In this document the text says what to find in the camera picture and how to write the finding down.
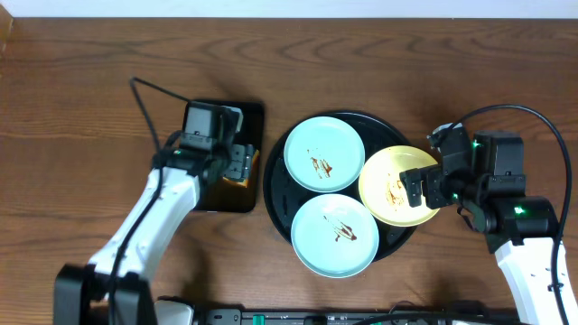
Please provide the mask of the yellow plate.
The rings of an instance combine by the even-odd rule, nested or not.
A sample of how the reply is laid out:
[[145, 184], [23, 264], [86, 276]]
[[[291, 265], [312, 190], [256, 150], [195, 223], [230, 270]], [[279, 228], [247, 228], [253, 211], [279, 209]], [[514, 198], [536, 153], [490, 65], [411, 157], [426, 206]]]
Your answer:
[[412, 208], [399, 174], [437, 164], [427, 152], [407, 145], [395, 145], [374, 153], [359, 175], [359, 196], [378, 220], [389, 226], [414, 227], [433, 218], [440, 209], [424, 204]]

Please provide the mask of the orange green scrubbing sponge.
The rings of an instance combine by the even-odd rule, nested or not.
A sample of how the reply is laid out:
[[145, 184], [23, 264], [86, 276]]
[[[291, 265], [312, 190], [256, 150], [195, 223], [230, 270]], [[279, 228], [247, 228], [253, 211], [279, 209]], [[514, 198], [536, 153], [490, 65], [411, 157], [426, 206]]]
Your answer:
[[223, 180], [243, 188], [248, 187], [252, 171], [256, 168], [260, 152], [255, 150], [251, 155], [251, 160], [246, 156], [234, 157], [228, 169], [223, 173]]

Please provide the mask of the mint plate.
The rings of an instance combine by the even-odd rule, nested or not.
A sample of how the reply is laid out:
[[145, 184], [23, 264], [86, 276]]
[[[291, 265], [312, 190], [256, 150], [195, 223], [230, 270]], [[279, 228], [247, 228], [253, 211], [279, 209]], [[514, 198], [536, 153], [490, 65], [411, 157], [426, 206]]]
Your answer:
[[361, 273], [376, 257], [378, 225], [352, 197], [322, 194], [297, 210], [291, 241], [296, 255], [315, 273], [347, 278]]
[[350, 186], [366, 161], [358, 132], [330, 116], [316, 116], [298, 124], [285, 140], [283, 157], [294, 181], [320, 193]]

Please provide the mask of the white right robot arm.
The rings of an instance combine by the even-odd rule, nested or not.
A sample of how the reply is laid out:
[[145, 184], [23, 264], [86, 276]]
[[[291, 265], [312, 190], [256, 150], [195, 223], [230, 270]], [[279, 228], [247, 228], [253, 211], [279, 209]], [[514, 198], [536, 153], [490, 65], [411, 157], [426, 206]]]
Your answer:
[[438, 164], [400, 173], [415, 208], [456, 205], [469, 227], [486, 238], [489, 252], [513, 294], [519, 319], [528, 324], [577, 322], [561, 230], [551, 202], [526, 194], [524, 145], [520, 135], [441, 125], [429, 137]]

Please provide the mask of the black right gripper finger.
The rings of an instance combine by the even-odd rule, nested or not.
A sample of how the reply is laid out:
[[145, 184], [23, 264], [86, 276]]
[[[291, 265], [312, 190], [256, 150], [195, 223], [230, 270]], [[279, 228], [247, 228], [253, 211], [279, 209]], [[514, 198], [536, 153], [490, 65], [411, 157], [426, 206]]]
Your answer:
[[439, 165], [428, 166], [422, 171], [423, 195], [426, 206], [429, 209], [438, 209], [441, 207], [440, 175], [441, 167]]
[[422, 204], [422, 171], [411, 169], [399, 173], [400, 181], [406, 190], [408, 204], [416, 208]]

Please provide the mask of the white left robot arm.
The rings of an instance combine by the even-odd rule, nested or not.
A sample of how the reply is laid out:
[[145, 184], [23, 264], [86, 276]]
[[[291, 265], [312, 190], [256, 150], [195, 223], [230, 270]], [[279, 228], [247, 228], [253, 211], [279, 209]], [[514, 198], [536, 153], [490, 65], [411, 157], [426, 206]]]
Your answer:
[[247, 212], [256, 193], [265, 108], [260, 103], [191, 101], [182, 128], [153, 157], [141, 197], [110, 240], [83, 266], [56, 276], [56, 324], [192, 324], [178, 298], [154, 300], [150, 283], [185, 217], [205, 210]]

